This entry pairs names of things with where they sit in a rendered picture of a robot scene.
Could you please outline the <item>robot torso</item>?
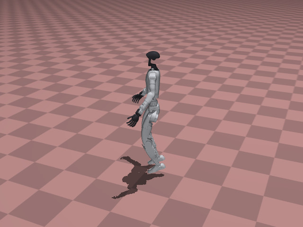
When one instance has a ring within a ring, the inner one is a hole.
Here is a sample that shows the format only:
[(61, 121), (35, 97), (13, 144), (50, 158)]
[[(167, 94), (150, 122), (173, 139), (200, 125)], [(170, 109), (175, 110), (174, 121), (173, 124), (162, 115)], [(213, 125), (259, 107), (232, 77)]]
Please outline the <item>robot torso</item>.
[(151, 101), (151, 104), (149, 104), (148, 106), (148, 110), (149, 112), (152, 112), (153, 110), (157, 111), (157, 114), (160, 113), (160, 106), (159, 106), (159, 103), (158, 103), (158, 100), (156, 98), (159, 98), (159, 89), (160, 89), (160, 70), (159, 71), (156, 71), (154, 70), (153, 68), (151, 68), (151, 70), (149, 69), (147, 74), (146, 74), (146, 79), (145, 79), (145, 82), (146, 82), (146, 90), (147, 90), (147, 94), (150, 93), (150, 90), (149, 90), (149, 80), (148, 80), (148, 76), (150, 73), (156, 73), (157, 75), (157, 80), (156, 80), (156, 86), (155, 86), (155, 97), (154, 99), (152, 99)]

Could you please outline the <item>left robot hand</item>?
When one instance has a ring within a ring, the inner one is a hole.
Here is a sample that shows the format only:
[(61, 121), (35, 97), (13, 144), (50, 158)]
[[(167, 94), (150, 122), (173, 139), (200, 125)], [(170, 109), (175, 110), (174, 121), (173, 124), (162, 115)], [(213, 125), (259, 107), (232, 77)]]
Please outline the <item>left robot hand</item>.
[(127, 118), (127, 119), (132, 118), (129, 122), (127, 122), (127, 123), (130, 123), (130, 122), (132, 121), (130, 124), (128, 124), (129, 126), (134, 127), (134, 126), (137, 124), (137, 122), (138, 122), (138, 120), (139, 120), (139, 116), (141, 116), (141, 115), (138, 113), (139, 111), (140, 111), (140, 109), (138, 109), (138, 110), (136, 111), (136, 113), (135, 113), (133, 116), (130, 116), (130, 117)]

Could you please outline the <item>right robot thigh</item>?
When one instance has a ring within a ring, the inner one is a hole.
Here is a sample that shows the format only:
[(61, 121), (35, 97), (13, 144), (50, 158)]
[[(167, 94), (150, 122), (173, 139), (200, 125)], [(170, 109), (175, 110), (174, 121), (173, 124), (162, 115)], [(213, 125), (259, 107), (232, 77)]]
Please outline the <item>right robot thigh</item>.
[[(149, 112), (149, 110), (148, 110), (148, 107), (147, 107), (147, 109), (145, 110), (144, 115), (143, 115), (143, 119), (142, 119), (142, 125), (143, 125), (143, 121), (144, 121), (144, 119), (145, 119), (146, 115), (148, 114), (148, 112)], [(150, 135), (149, 135), (149, 137), (148, 137), (148, 138), (151, 138), (151, 137), (152, 137), (152, 133), (150, 133)]]

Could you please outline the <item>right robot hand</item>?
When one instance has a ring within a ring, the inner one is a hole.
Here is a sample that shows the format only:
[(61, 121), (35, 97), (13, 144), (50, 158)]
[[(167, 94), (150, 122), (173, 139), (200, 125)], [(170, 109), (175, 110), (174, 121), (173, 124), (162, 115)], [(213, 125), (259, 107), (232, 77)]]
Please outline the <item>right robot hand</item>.
[[(141, 91), (139, 94), (137, 94), (137, 95), (134, 95), (132, 98), (132, 102), (135, 102), (136, 103), (136, 101), (138, 100), (138, 102), (139, 102), (139, 100), (143, 97), (141, 94), (142, 94), (143, 92)], [(134, 101), (133, 101), (134, 100)], [(136, 100), (136, 101), (135, 101)], [(137, 102), (137, 103), (138, 103)]]

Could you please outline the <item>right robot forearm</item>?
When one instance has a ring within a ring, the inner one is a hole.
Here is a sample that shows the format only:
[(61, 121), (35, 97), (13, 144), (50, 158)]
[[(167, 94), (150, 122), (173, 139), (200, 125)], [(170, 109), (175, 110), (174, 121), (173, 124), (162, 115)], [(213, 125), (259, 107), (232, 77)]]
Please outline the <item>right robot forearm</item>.
[(142, 96), (145, 96), (147, 94), (147, 90), (146, 90), (146, 87), (143, 89), (142, 91), (143, 93), (141, 94)]

